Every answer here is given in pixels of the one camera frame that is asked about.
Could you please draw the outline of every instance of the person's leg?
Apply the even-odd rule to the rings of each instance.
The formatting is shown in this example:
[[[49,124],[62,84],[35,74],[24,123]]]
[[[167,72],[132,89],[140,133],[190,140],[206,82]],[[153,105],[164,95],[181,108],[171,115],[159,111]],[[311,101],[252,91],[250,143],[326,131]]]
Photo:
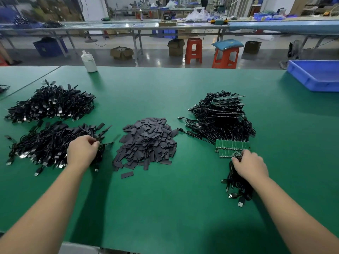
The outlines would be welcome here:
[[[10,64],[13,64],[14,61],[11,59],[10,55],[8,54],[8,52],[6,51],[6,49],[4,48],[4,46],[2,45],[2,43],[0,42],[0,55],[7,60]]]

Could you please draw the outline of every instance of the red plastic stool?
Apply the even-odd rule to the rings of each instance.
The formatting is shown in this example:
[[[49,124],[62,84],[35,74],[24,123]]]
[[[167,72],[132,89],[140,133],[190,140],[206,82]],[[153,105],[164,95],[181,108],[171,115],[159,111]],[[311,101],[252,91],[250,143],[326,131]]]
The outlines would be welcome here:
[[[4,67],[4,66],[8,66],[8,64],[6,63],[5,59],[0,55],[0,66]]]
[[[194,44],[197,45],[197,48],[192,50]],[[185,62],[190,64],[191,59],[199,59],[200,63],[202,63],[202,41],[200,38],[189,38],[187,40]]]
[[[217,59],[219,49],[215,52],[214,61],[212,64],[213,69],[235,69],[238,61],[239,47],[233,47],[222,51],[221,59]],[[230,60],[232,52],[236,52],[235,61]]]

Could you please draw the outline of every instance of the hand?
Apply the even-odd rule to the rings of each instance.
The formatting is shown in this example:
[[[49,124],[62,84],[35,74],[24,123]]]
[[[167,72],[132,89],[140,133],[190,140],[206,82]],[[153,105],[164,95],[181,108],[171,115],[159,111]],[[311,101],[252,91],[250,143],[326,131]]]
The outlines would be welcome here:
[[[68,165],[87,169],[94,160],[99,145],[100,142],[89,135],[79,136],[71,141],[67,149]]]
[[[257,178],[269,176],[269,171],[262,157],[256,153],[251,153],[249,150],[242,151],[241,162],[237,158],[232,158],[232,162],[238,174],[249,183]]]

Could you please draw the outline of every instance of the forearm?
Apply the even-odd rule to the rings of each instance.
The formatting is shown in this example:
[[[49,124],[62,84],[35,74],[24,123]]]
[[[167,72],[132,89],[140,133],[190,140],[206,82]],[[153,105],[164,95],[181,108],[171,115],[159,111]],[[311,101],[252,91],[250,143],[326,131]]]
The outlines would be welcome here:
[[[291,253],[334,253],[339,240],[311,217],[272,179],[254,179],[251,185],[259,194]]]
[[[66,167],[50,188],[0,239],[2,253],[58,253],[84,169]]]

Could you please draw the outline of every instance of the shiny floor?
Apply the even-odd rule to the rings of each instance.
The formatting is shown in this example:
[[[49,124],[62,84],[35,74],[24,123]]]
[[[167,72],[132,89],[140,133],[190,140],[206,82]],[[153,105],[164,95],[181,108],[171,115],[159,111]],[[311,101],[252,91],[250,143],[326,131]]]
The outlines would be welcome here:
[[[243,44],[248,40],[261,41],[260,51],[256,55],[243,53],[240,49],[237,68],[239,69],[280,69],[279,62],[287,60],[289,43],[294,40],[303,40],[302,35],[281,35],[281,36],[226,36],[224,39],[233,38]],[[104,39],[96,37],[98,42],[85,43],[84,38],[73,37],[72,40],[76,49],[72,48],[68,38],[64,38],[68,48],[68,57],[63,55],[55,58],[42,58],[36,51],[33,42],[40,40],[39,37],[13,37],[13,50],[6,40],[2,40],[3,45],[14,59],[23,61],[23,66],[63,66],[63,65],[83,65],[80,58],[82,50],[90,52],[97,66],[126,66],[126,67],[189,67],[189,68],[211,68],[214,58],[214,47],[211,45],[217,40],[216,36],[204,36],[202,64],[191,60],[190,64],[185,64],[184,57],[170,57],[168,53],[167,38],[142,37],[143,55],[138,60],[130,59],[119,61],[110,56],[110,49],[117,46],[133,48],[133,38],[131,36],[113,37]],[[325,39],[323,45],[318,49],[313,49],[318,39],[310,39],[305,45],[303,59],[339,59],[339,41]]]

